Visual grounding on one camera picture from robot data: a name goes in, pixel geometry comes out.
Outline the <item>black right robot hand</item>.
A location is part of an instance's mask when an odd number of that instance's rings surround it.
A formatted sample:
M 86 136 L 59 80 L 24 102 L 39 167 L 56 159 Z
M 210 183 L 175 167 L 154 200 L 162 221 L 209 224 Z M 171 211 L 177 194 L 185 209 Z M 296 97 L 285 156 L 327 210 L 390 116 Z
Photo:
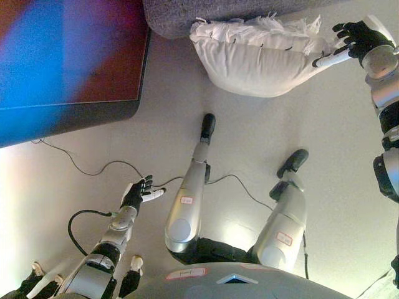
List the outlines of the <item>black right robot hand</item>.
M 312 63 L 315 68 L 330 67 L 348 59 L 358 59 L 362 65 L 365 56 L 377 47 L 388 46 L 394 52 L 397 49 L 392 35 L 374 15 L 368 15 L 358 22 L 338 23 L 332 30 L 338 41 L 344 44 L 331 54 L 322 54 L 315 59 Z

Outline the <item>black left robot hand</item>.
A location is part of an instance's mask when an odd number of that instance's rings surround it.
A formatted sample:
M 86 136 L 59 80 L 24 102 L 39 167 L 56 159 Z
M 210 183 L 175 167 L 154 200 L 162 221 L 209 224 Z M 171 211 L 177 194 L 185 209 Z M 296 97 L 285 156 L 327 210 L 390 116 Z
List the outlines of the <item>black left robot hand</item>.
M 165 188 L 152 190 L 152 179 L 153 176 L 149 175 L 141 178 L 141 180 L 136 183 L 131 183 L 122 196 L 121 207 L 130 206 L 139 210 L 141 203 L 158 199 L 164 195 L 164 193 L 166 193 Z

